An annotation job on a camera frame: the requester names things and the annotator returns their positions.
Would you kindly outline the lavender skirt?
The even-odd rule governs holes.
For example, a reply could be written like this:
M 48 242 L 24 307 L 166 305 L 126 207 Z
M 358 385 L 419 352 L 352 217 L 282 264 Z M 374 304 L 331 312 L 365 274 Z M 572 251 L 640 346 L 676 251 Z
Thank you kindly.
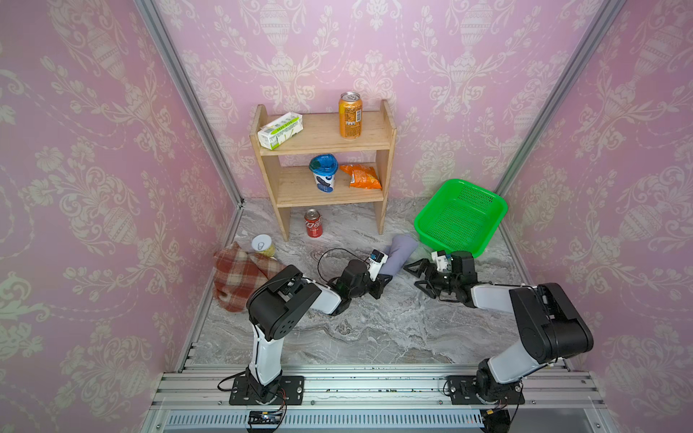
M 418 248 L 419 242 L 407 235 L 396 235 L 385 253 L 388 258 L 379 274 L 395 276 L 404 268 L 411 255 Z

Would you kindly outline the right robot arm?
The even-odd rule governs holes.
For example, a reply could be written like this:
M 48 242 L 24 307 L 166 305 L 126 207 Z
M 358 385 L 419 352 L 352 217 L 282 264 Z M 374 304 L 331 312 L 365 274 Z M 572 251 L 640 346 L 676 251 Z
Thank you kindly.
M 439 266 L 438 258 L 404 265 L 404 270 L 417 279 L 414 285 L 427 296 L 442 299 L 451 295 L 453 303 L 471 309 L 514 315 L 518 341 L 478 365 L 476 394 L 481 400 L 497 402 L 518 390 L 524 377 L 561 358 L 593 349 L 593 335 L 561 285 L 482 283 L 470 252 L 440 257 L 446 261 L 446 268 Z

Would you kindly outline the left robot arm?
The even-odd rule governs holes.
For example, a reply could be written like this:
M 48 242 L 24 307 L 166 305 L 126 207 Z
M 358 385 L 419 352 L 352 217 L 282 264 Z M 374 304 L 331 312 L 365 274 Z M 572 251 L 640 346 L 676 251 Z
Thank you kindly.
M 392 280 L 391 275 L 380 273 L 387 261 L 387 254 L 375 250 L 366 261 L 350 260 L 341 276 L 326 284 L 289 265 L 253 293 L 247 301 L 254 327 L 253 355 L 247 374 L 258 393 L 272 393 L 278 387 L 283 339 L 303 316 L 309 310 L 340 315 L 353 299 L 366 294 L 379 299 Z

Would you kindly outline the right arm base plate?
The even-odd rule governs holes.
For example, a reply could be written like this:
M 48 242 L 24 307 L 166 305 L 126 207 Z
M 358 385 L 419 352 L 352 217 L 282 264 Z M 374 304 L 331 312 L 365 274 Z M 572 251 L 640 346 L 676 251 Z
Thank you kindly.
M 453 405 L 522 405 L 525 404 L 520 382 L 498 384 L 493 378 L 476 375 L 450 375 L 446 378 L 442 392 Z

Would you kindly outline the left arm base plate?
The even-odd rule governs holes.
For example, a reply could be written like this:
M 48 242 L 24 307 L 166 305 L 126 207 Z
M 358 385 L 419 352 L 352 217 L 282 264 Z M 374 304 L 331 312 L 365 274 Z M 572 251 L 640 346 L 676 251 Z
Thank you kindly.
M 305 377 L 301 375 L 279 375 L 270 384 L 261 385 L 247 369 L 231 379 L 233 384 L 229 391 L 230 406 L 272 404 L 300 406 L 303 402 Z

